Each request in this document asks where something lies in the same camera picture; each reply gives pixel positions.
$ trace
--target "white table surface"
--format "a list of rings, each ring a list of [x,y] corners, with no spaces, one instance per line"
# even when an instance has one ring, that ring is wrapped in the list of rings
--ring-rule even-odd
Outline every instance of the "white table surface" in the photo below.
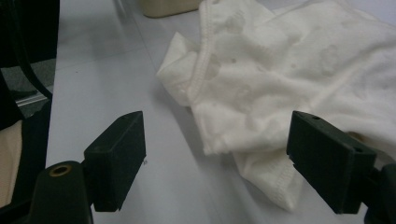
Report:
[[[301,2],[261,0],[270,9]],[[395,0],[351,0],[396,24]],[[117,117],[142,110],[147,164],[117,213],[100,223],[362,223],[335,215],[305,183],[293,213],[273,204],[237,173],[229,155],[206,157],[191,112],[155,74],[173,34],[199,41],[197,11],[163,19],[142,15],[137,0],[62,0],[47,165],[83,161],[84,149]]]

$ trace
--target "crumpled white shirt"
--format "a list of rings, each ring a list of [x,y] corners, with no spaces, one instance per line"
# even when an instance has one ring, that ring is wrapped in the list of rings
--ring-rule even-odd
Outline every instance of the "crumpled white shirt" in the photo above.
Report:
[[[205,0],[199,10],[200,45],[175,34],[157,76],[191,107],[205,154],[232,152],[241,176],[287,210],[303,184],[286,155],[293,110],[396,159],[394,27],[341,0],[277,11]]]

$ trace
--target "black object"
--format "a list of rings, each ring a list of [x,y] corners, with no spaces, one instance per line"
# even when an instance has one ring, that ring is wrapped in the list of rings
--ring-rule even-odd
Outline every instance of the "black object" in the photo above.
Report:
[[[146,157],[143,113],[120,117],[84,152],[84,169],[95,210],[115,212]]]
[[[96,211],[121,209],[146,157],[143,113],[118,118],[84,155],[82,164],[66,161],[40,174],[28,223],[92,223],[92,203]]]
[[[61,162],[38,176],[28,223],[92,223],[80,163]]]
[[[51,99],[52,93],[48,91],[47,88],[40,82],[40,80],[35,75],[32,66],[30,65],[29,55],[27,53],[23,34],[22,34],[21,13],[22,13],[22,7],[20,1],[0,0],[0,14],[1,14],[0,16],[2,16],[0,18],[0,21],[2,21],[0,23],[0,28],[3,30],[7,30],[5,33],[9,35],[9,42],[12,46],[13,53],[15,54],[15,57],[18,61],[18,65],[21,67],[21,70],[25,74],[26,78],[32,83],[33,86],[35,86],[35,88],[38,91],[40,91],[47,98]],[[5,39],[0,43],[2,43],[3,45],[4,43],[7,43],[7,40]],[[6,55],[6,57],[12,58],[14,54],[8,54]]]
[[[365,223],[396,223],[396,163],[374,168],[375,152],[314,115],[294,111],[287,153],[336,214],[368,206]]]
[[[9,0],[1,0],[0,5]],[[59,0],[13,0],[17,23],[30,63],[56,58],[59,27]],[[8,35],[8,25],[0,7],[0,67],[18,66]]]

